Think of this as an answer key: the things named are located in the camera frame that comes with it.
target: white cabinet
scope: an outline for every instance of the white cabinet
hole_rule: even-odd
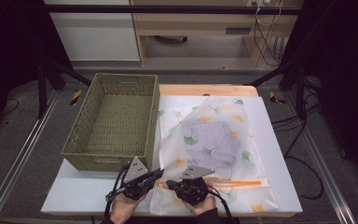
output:
[[[48,5],[129,5],[128,0],[45,0]],[[50,13],[71,61],[139,61],[130,13]]]

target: wicker basket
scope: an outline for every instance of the wicker basket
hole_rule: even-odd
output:
[[[119,171],[134,157],[150,170],[158,102],[157,76],[96,74],[62,155],[77,170]]]

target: translucent plastic bag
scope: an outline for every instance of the translucent plastic bag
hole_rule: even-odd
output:
[[[151,213],[191,215],[165,185],[166,180],[179,180],[188,165],[215,170],[204,178],[225,198],[233,214],[278,208],[243,100],[226,96],[186,99],[159,109],[159,162],[164,175],[154,188]],[[219,200],[216,204],[224,213]]]

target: black curtain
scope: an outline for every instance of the black curtain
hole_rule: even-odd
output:
[[[312,20],[312,16],[300,18],[296,23],[283,63],[307,38]],[[358,163],[358,0],[336,1],[311,38],[301,65],[306,76],[321,80],[324,113],[343,152]],[[287,73],[283,79],[295,76]]]
[[[0,113],[10,90],[37,79],[44,60],[72,69],[49,13],[26,9],[30,5],[41,6],[44,1],[0,0]],[[50,73],[60,77],[59,71]]]

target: white table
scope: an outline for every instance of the white table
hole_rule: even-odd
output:
[[[170,97],[161,95],[160,104],[170,103],[172,101]],[[189,96],[175,96],[179,101],[181,97]],[[247,110],[248,118],[255,132],[255,141],[264,162],[270,186],[280,207],[263,213],[233,214],[233,216],[291,217],[302,212],[262,98],[249,96],[243,99],[245,105],[251,105],[247,106],[250,108]],[[157,128],[156,136],[159,136],[159,128]],[[158,167],[157,155],[158,147],[155,147],[153,170]],[[64,160],[41,211],[54,216],[101,215],[106,206],[104,197],[112,190],[116,176],[117,173],[110,172],[78,171],[67,160]],[[151,192],[152,190],[135,210],[135,216],[150,216]]]

